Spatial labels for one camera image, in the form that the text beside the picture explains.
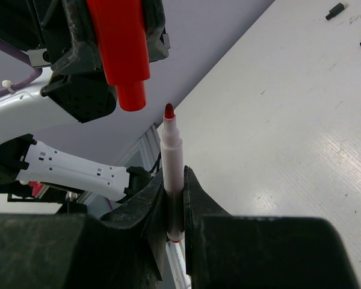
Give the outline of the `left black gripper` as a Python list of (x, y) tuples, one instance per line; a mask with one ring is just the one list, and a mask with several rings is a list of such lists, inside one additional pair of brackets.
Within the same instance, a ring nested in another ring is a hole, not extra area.
[(107, 83), (86, 1), (0, 1), (0, 40), (53, 71), (42, 95), (79, 122), (120, 107)]

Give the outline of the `red pen cap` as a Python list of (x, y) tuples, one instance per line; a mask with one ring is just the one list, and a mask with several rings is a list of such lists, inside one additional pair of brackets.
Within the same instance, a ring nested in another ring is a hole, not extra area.
[(143, 109), (150, 69), (142, 2), (93, 0), (87, 5), (108, 85), (116, 88), (121, 109)]

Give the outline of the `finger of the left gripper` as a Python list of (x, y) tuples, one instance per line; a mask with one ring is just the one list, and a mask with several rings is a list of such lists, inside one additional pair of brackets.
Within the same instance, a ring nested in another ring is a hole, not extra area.
[(170, 40), (165, 30), (165, 11), (162, 0), (142, 0), (149, 62), (164, 60), (169, 56)]

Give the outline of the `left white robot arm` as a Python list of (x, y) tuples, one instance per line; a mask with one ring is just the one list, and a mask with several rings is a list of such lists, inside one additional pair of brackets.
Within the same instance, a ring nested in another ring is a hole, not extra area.
[(149, 64), (168, 57), (161, 1), (0, 1), (0, 50), (32, 67), (0, 89), (0, 193), (40, 200), (35, 184), (123, 201), (150, 174), (36, 140), (55, 125), (146, 106)]

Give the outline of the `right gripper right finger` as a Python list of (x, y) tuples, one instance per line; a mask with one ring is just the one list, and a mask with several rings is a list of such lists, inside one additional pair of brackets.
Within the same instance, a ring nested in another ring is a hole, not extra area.
[(184, 170), (193, 288), (359, 288), (341, 237), (316, 217), (233, 216)]

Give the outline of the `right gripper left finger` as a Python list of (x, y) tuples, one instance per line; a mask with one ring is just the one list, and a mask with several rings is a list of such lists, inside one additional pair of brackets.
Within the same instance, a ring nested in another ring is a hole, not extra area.
[(88, 214), (0, 214), (0, 288), (117, 288)]

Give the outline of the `white marker red tip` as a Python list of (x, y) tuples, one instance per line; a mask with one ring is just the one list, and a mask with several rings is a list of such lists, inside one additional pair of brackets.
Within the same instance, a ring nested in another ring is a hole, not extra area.
[(164, 190), (167, 194), (167, 236), (178, 243), (184, 238), (184, 156), (183, 143), (172, 104), (165, 106), (161, 133)]

